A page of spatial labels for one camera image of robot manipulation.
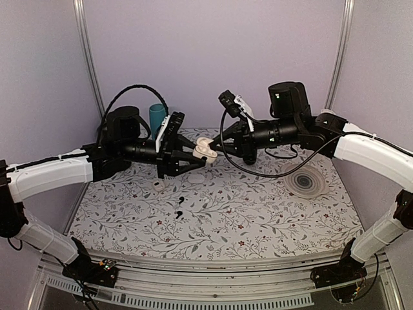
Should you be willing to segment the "beige earbud charging case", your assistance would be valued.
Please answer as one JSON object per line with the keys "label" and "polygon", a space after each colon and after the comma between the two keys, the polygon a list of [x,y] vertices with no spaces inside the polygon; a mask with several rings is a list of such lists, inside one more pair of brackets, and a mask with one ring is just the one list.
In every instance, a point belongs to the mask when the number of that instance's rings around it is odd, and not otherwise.
{"label": "beige earbud charging case", "polygon": [[192,155],[196,158],[206,158],[208,164],[212,164],[217,159],[217,152],[210,148],[210,143],[213,139],[207,137],[199,137],[196,141],[196,146],[193,149]]}

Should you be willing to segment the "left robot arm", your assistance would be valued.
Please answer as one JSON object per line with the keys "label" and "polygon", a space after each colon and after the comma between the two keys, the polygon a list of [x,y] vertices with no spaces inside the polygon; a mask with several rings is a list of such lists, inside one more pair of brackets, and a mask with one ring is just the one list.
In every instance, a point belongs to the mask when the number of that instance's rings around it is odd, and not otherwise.
{"label": "left robot arm", "polygon": [[103,122],[97,143],[67,154],[20,165],[1,161],[1,237],[16,238],[70,266],[82,280],[91,280],[96,267],[87,250],[75,238],[64,236],[24,211],[25,199],[52,189],[77,183],[107,180],[129,168],[132,162],[152,164],[159,178],[179,176],[204,167],[207,158],[197,158],[185,147],[195,144],[178,134],[185,115],[175,112],[162,123],[159,137],[142,137],[149,126],[139,109],[125,106],[110,112]]}

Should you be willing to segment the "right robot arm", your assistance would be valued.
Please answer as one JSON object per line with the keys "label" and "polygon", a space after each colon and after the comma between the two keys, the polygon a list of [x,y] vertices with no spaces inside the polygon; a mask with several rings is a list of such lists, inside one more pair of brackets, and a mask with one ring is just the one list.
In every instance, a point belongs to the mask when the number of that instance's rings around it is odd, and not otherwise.
{"label": "right robot arm", "polygon": [[346,244],[333,272],[338,281],[346,282],[373,254],[412,229],[412,153],[332,112],[313,116],[301,82],[276,83],[268,92],[271,120],[254,119],[241,96],[229,90],[221,93],[218,100],[224,114],[238,121],[221,128],[211,148],[252,165],[259,149],[299,145],[314,154],[358,164],[402,188],[390,211]]}

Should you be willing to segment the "white oval earbud case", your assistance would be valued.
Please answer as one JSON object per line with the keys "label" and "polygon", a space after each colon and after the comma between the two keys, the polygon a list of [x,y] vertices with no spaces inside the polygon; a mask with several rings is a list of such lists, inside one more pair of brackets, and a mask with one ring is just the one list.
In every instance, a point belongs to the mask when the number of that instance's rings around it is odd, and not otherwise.
{"label": "white oval earbud case", "polygon": [[189,181],[190,183],[199,184],[199,183],[203,183],[203,182],[205,181],[205,177],[202,176],[202,175],[200,175],[200,174],[191,174],[191,175],[188,177],[188,181]]}

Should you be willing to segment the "small white earbud case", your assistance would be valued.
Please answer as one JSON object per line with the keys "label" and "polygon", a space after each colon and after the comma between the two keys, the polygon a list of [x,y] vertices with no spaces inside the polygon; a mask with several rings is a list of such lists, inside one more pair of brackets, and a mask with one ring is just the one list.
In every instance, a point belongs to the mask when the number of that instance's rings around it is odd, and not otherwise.
{"label": "small white earbud case", "polygon": [[162,181],[154,181],[152,186],[156,191],[162,191],[165,188],[165,184]]}

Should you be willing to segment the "teal cylindrical cup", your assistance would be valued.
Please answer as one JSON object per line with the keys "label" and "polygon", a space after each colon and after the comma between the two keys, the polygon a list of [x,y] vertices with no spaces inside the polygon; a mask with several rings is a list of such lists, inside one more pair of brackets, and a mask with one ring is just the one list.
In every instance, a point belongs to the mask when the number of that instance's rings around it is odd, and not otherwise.
{"label": "teal cylindrical cup", "polygon": [[150,120],[150,130],[152,133],[152,139],[155,140],[157,137],[157,132],[166,117],[166,110],[161,103],[156,103],[149,108],[149,120]]}

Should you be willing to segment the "grey spiral ceramic plate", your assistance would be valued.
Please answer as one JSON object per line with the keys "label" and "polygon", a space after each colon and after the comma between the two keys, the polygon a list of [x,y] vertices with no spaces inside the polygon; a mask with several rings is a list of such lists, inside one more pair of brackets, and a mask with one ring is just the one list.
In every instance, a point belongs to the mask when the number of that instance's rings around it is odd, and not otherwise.
{"label": "grey spiral ceramic plate", "polygon": [[300,198],[317,198],[328,192],[327,179],[313,167],[302,167],[282,180],[285,187]]}

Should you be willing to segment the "floral patterned table mat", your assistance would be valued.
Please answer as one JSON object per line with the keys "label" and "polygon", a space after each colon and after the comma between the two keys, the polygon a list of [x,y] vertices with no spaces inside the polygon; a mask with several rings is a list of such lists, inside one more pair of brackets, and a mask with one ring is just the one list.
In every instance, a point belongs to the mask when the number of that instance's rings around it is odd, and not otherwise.
{"label": "floral patterned table mat", "polygon": [[[326,194],[305,199],[285,187],[282,177],[302,167],[322,173]],[[205,181],[190,183],[191,174]],[[154,181],[165,188],[156,191]],[[179,204],[181,196],[185,201]],[[178,219],[177,211],[183,213]],[[284,146],[260,152],[253,166],[219,156],[202,169],[162,180],[153,165],[134,163],[88,186],[68,233],[97,251],[247,260],[340,250],[362,232],[332,162]]]}

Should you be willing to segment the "front aluminium rail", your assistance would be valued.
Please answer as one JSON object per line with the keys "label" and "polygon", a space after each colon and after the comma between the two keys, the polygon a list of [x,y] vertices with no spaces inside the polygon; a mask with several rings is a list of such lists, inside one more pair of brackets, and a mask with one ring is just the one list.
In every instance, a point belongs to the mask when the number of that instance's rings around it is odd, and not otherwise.
{"label": "front aluminium rail", "polygon": [[359,296],[335,294],[351,286],[315,286],[311,270],[336,263],[332,251],[252,260],[176,260],[108,253],[117,263],[114,288],[92,287],[99,309],[404,309],[384,253],[371,258]]}

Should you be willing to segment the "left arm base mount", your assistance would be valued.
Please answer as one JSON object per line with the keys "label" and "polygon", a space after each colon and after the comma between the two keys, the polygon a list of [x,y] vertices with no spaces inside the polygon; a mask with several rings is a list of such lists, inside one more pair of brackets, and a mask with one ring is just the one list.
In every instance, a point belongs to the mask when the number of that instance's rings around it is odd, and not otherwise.
{"label": "left arm base mount", "polygon": [[89,258],[78,257],[72,263],[65,265],[62,274],[79,282],[114,288],[119,269],[107,267],[105,263],[101,265],[92,262]]}

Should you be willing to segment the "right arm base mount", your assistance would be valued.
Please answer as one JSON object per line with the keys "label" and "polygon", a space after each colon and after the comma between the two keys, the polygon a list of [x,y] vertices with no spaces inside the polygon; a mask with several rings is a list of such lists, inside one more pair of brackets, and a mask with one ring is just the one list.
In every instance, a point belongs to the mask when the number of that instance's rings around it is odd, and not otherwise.
{"label": "right arm base mount", "polygon": [[316,288],[328,287],[366,277],[367,270],[363,263],[338,262],[315,267],[310,272],[310,279]]}

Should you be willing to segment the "right aluminium frame post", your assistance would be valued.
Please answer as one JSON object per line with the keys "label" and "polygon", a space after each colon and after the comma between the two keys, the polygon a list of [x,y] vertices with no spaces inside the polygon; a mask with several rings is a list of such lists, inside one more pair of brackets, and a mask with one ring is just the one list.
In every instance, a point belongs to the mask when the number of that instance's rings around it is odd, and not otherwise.
{"label": "right aluminium frame post", "polygon": [[339,32],[339,41],[337,46],[336,58],[332,71],[332,77],[327,92],[327,98],[325,101],[325,108],[332,110],[334,106],[334,100],[338,90],[339,80],[341,77],[341,71],[345,61],[345,54],[347,51],[348,41],[350,38],[352,28],[352,18],[354,14],[355,0],[345,0],[343,14],[341,18],[341,26]]}

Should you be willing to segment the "aluminium frame post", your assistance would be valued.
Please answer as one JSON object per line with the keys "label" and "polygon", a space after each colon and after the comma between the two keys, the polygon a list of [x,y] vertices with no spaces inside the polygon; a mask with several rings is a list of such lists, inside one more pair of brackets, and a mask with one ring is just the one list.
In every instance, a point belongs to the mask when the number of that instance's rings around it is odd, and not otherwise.
{"label": "aluminium frame post", "polygon": [[99,116],[102,118],[105,113],[105,106],[103,102],[103,97],[101,94],[101,89],[99,86],[99,81],[97,77],[97,72],[94,64],[94,59],[92,55],[92,47],[90,44],[90,39],[88,35],[88,28],[86,23],[85,14],[85,2],[82,0],[73,0],[74,14],[77,24],[77,30],[79,34],[79,39],[81,43],[81,48],[83,51],[83,57],[85,59],[86,71],[90,81],[90,86],[92,88],[92,93],[94,101],[97,107]]}
{"label": "aluminium frame post", "polygon": [[352,28],[352,18],[354,14],[355,0],[345,0],[343,14],[341,18],[341,26],[339,32],[339,41],[337,46],[336,58],[332,71],[332,77],[327,92],[327,98],[325,101],[325,108],[332,110],[334,106],[334,100],[338,90],[339,80],[341,77],[341,71],[345,61],[345,54],[347,51],[348,41],[350,38]]}

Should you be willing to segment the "left aluminium frame post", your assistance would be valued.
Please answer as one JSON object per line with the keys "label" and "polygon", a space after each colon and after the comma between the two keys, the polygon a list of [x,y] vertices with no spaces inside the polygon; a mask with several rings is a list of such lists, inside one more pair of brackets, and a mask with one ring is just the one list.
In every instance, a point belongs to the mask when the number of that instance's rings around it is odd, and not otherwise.
{"label": "left aluminium frame post", "polygon": [[101,89],[99,86],[99,81],[97,77],[97,72],[94,64],[94,59],[92,55],[92,47],[90,44],[90,39],[88,35],[88,28],[86,23],[85,14],[85,2],[82,0],[73,0],[74,14],[77,24],[77,30],[79,34],[79,39],[81,43],[81,48],[83,51],[83,57],[85,59],[86,71],[90,81],[90,86],[92,88],[92,93],[94,101],[97,107],[99,116],[102,118],[105,113],[105,106],[103,102],[103,97],[101,94]]}

